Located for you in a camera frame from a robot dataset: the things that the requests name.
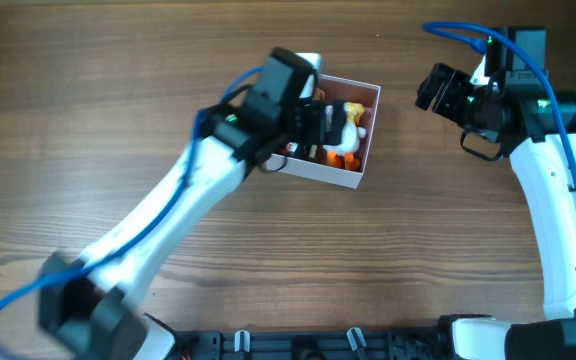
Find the pink white cardboard box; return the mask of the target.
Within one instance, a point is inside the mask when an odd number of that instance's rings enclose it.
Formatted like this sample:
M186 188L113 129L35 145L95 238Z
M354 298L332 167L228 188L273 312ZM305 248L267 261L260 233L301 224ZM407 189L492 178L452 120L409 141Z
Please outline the pink white cardboard box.
M367 135L361 140L359 150L355 153L361 159L359 171L349 171L334 168L326 164L324 145L299 145L299 150L293 156L284 156L275 152L266 162L270 171L327 182L349 188L357 188L365 172L369 149L371 145L376 114L380 97L380 87L373 84L348 80L329 75L319 77L318 88L325 92L325 102L332 104L335 100L360 103L365 112L359 125L366 129Z

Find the brown plush bear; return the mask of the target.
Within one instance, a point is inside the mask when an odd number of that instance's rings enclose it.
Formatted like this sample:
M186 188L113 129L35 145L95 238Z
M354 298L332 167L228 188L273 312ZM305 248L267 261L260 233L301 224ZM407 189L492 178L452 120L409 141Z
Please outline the brown plush bear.
M312 99L315 101L324 101L325 100L325 92L320 88L316 88Z

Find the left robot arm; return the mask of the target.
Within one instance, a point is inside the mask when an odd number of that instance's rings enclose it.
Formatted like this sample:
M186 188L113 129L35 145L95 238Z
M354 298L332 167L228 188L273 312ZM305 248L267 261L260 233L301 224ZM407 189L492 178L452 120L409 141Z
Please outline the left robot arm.
M175 165L113 230L39 272L38 325L77 359L169 359L174 332L137 313L160 267L204 215L290 142L320 144L313 97L323 59L274 48L215 105L202 109Z

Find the red toy fire truck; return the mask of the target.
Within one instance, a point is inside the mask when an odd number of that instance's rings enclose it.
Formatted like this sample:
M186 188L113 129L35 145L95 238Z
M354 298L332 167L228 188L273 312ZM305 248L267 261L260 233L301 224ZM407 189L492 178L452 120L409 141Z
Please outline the red toy fire truck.
M284 156L293 156L298 150L298 143L289 142L279 151L279 153Z

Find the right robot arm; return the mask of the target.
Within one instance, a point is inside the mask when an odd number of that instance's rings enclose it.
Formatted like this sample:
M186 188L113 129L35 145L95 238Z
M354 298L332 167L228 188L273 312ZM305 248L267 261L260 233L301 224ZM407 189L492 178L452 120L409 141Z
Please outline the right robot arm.
M553 88L546 31L428 22L428 33L470 46L473 74L439 63L420 84L419 108L464 136L498 146L526 198L542 266L544 318L510 323L488 315L440 318L433 345L444 359L576 359L576 93Z

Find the white yellow plush duck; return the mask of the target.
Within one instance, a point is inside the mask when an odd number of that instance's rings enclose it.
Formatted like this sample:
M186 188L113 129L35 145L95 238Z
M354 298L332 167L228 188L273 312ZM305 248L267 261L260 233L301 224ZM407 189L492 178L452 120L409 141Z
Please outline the white yellow plush duck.
M355 153L359 150L361 140L367 135L366 129L359 125L365 108L354 102L343 102L336 107L337 109L331 108L332 115L342 115L344 120L341 141L338 145L324 145L326 164L334 168L359 171L361 159Z

